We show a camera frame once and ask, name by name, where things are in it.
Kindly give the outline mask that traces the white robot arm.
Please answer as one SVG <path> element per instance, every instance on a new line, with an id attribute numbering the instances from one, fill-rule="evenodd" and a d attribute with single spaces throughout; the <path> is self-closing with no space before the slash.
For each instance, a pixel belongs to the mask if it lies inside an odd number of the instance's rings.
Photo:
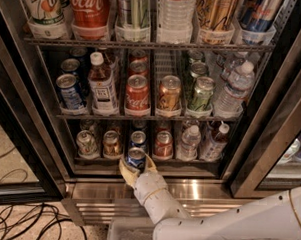
<path id="1" fill-rule="evenodd" d="M 155 224 L 152 240 L 301 240 L 301 187 L 196 219 L 170 194 L 150 157 L 143 171 L 124 159 L 119 170 Z"/>

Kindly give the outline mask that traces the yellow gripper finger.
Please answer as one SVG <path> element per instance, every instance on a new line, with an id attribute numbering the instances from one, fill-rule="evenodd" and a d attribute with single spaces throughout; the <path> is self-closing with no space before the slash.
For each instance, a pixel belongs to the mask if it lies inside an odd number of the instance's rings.
<path id="1" fill-rule="evenodd" d="M 149 155 L 146 155 L 146 165 L 145 165 L 144 171 L 145 172 L 156 172 L 157 171 L 155 162 Z"/>
<path id="2" fill-rule="evenodd" d="M 128 165 L 124 158 L 120 159 L 119 170 L 126 183 L 130 185 L 130 187 L 134 187 L 140 175 L 139 170 Z"/>

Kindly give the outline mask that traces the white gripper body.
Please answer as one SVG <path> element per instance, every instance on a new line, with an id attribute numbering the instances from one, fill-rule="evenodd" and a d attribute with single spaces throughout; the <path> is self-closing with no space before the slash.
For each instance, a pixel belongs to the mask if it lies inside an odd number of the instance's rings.
<path id="1" fill-rule="evenodd" d="M 168 184 L 158 172 L 148 171 L 141 174 L 133 190 L 154 224 L 169 218 L 190 218 L 181 203 L 171 195 Z"/>

